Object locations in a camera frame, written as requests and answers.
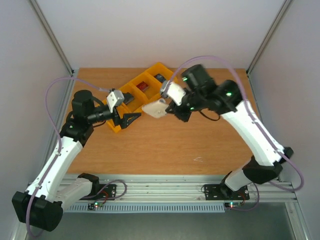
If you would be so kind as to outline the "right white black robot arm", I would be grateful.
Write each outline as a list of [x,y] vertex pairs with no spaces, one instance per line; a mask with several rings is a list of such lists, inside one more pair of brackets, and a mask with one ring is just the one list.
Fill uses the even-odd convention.
[[188,122],[193,112],[213,111],[237,131],[252,152],[248,163],[231,171],[221,181],[221,195],[231,199],[250,183],[260,185],[276,179],[283,170],[282,164],[294,152],[270,135],[250,102],[242,97],[238,84],[229,79],[216,84],[201,64],[188,68],[181,77],[187,88],[170,81],[161,86],[161,94],[171,99],[165,111],[183,122]]

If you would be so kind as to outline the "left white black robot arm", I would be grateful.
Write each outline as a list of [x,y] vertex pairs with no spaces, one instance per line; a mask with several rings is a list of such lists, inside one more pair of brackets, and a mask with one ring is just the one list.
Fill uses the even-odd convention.
[[83,150],[95,127],[112,120],[115,126],[127,128],[140,113],[120,115],[117,108],[124,102],[120,90],[112,89],[106,103],[93,96],[89,90],[77,91],[71,101],[71,111],[58,133],[51,156],[36,179],[24,192],[17,191],[12,204],[18,220],[27,229],[36,227],[51,232],[60,223],[64,211],[78,200],[96,199],[103,191],[97,176],[82,173],[74,183],[58,190],[68,168]]

